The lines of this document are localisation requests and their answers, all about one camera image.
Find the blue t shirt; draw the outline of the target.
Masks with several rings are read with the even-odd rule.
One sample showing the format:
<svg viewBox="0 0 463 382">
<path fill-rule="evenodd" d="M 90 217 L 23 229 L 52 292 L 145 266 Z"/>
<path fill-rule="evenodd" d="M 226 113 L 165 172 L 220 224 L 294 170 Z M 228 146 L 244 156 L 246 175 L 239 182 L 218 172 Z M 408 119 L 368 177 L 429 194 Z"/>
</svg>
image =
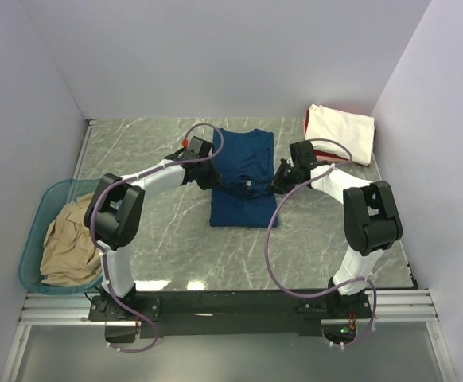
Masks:
<svg viewBox="0 0 463 382">
<path fill-rule="evenodd" d="M 274 178 L 274 134 L 254 129 L 221 129 L 212 143 L 223 149 L 213 159 L 221 184 L 212 189 L 209 224 L 214 228 L 267 228 L 277 208 L 270 184 Z"/>
</svg>

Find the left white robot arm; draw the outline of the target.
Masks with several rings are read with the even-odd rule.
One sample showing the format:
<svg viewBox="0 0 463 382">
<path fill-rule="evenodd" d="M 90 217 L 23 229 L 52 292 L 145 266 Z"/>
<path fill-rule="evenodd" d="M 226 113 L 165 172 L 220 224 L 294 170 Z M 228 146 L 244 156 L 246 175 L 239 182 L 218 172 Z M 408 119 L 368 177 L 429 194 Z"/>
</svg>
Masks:
<svg viewBox="0 0 463 382">
<path fill-rule="evenodd" d="M 99 251 L 102 288 L 113 299 L 124 299 L 134 289 L 128 246 L 138 233 L 146 201 L 179 186 L 196 182 L 203 189 L 220 183 L 213 158 L 224 148 L 193 137 L 158 164 L 138 173 L 103 175 L 86 212 L 84 223 Z"/>
</svg>

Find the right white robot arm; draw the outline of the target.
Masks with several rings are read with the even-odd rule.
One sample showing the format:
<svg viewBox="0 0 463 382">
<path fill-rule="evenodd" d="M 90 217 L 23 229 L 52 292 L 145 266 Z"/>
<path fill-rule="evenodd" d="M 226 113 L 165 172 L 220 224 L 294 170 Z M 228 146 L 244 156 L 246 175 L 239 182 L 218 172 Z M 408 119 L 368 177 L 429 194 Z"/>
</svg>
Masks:
<svg viewBox="0 0 463 382">
<path fill-rule="evenodd" d="M 328 289 L 316 297 L 329 314 L 339 317 L 368 300 L 369 276 L 384 252 L 401 239 L 403 226 L 390 185 L 366 181 L 317 160 L 314 138 L 290 144 L 290 159 L 282 159 L 271 183 L 284 205 L 302 186 L 320 191 L 343 206 L 347 251 Z"/>
</svg>

